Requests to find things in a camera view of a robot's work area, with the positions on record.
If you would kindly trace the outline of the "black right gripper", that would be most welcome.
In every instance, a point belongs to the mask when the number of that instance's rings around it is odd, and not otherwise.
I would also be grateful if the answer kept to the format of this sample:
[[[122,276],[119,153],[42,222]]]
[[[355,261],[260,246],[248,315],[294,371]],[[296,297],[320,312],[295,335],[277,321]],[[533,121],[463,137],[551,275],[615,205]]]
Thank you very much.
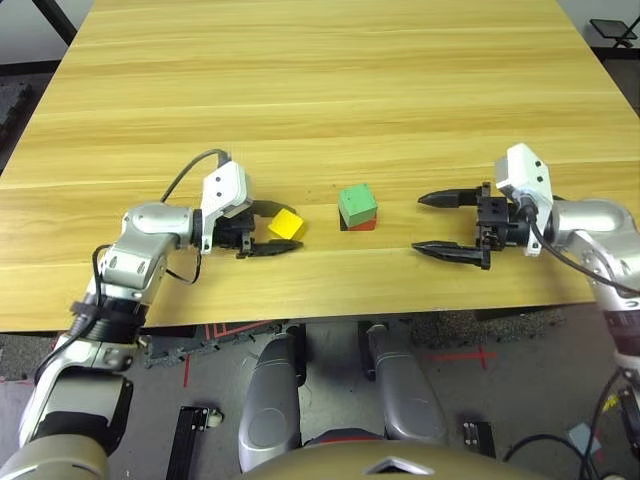
[[[526,247],[529,225],[515,204],[504,197],[489,196],[491,184],[483,182],[474,188],[434,191],[420,196],[419,204],[435,208],[460,208],[477,205],[477,247],[461,246],[456,242],[415,242],[411,247],[417,252],[438,260],[469,264],[483,270],[491,266],[489,250],[505,247]]]

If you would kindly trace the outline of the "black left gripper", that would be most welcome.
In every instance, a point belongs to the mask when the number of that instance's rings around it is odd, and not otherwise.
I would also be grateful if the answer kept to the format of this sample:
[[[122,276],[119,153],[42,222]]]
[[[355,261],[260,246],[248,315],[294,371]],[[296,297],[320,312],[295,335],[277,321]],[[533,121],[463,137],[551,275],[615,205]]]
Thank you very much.
[[[288,206],[270,200],[254,200],[251,207],[227,218],[220,217],[214,228],[214,246],[237,250],[236,258],[270,257],[298,250],[304,246],[301,241],[291,239],[271,239],[266,243],[257,242],[254,215],[275,217]]]

